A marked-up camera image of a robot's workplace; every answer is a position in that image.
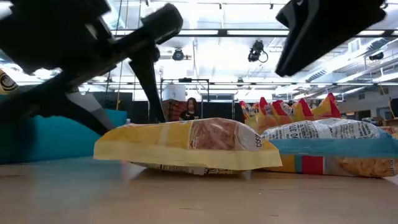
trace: wooden table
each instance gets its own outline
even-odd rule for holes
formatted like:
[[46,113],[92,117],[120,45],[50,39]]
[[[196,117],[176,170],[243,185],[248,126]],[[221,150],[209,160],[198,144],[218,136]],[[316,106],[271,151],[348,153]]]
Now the wooden table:
[[386,179],[200,177],[87,158],[0,166],[0,203],[2,224],[398,223]]

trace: woman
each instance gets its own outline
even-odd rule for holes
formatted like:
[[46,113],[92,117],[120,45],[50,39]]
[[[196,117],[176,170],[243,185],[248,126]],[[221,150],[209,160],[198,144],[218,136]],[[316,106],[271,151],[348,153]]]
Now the woman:
[[187,110],[180,113],[180,121],[191,121],[198,118],[197,101],[194,98],[189,98],[187,101]]

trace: yellow chip bag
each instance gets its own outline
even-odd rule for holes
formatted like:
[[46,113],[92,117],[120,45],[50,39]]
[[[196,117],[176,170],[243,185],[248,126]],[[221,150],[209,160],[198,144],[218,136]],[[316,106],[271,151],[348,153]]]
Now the yellow chip bag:
[[340,111],[336,106],[336,98],[333,93],[329,93],[325,99],[311,112],[316,118],[340,118]]
[[8,95],[18,87],[18,84],[0,69],[0,95]]
[[200,175],[282,165],[269,141],[245,124],[222,118],[121,126],[95,143],[94,158]]

